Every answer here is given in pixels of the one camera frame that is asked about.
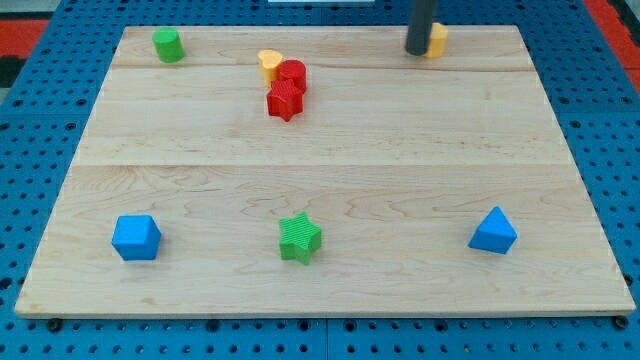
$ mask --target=blue cube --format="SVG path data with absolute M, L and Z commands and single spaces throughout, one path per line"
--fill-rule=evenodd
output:
M 496 206 L 476 229 L 469 242 L 469 247 L 506 254 L 518 238 L 500 207 Z
M 118 217 L 111 245 L 123 260 L 154 260 L 162 234 L 150 215 Z

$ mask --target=yellow piece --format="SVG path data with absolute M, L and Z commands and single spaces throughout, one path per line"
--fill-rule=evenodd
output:
M 446 26 L 440 23 L 433 23 L 431 26 L 429 50 L 424 54 L 427 59 L 434 59 L 442 56 L 445 47 L 447 47 L 447 35 L 449 35 L 449 29 L 447 29 Z
M 276 69 L 282 60 L 284 56 L 275 50 L 261 50 L 258 53 L 260 75 L 264 78 L 264 86 L 271 87 L 271 82 L 276 80 Z

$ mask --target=wood grain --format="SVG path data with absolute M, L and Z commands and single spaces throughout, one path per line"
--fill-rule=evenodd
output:
M 452 27 L 436 61 L 405 55 L 401 28 L 182 28 L 187 56 L 172 65 L 158 63 L 152 31 L 123 35 L 21 316 L 635 308 L 516 28 Z M 263 47 L 308 66 L 305 112 L 291 123 L 265 115 Z M 497 204 L 520 234 L 511 253 L 469 249 Z M 323 228 L 308 267 L 277 247 L 278 220 L 299 211 Z M 156 261 L 114 253 L 124 213 L 154 216 Z

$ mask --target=red star block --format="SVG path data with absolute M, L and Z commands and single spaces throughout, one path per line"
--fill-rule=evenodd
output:
M 288 122 L 293 115 L 302 112 L 302 91 L 291 79 L 272 81 L 271 91 L 267 94 L 267 105 L 269 115 L 280 116 Z
M 278 80 L 288 79 L 293 80 L 303 94 L 307 91 L 307 68 L 302 61 L 286 60 L 278 65 Z

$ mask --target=green star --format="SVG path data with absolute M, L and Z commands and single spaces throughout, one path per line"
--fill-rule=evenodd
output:
M 280 256 L 282 260 L 297 259 L 309 265 L 311 254 L 322 245 L 322 229 L 301 212 L 291 219 L 280 219 Z

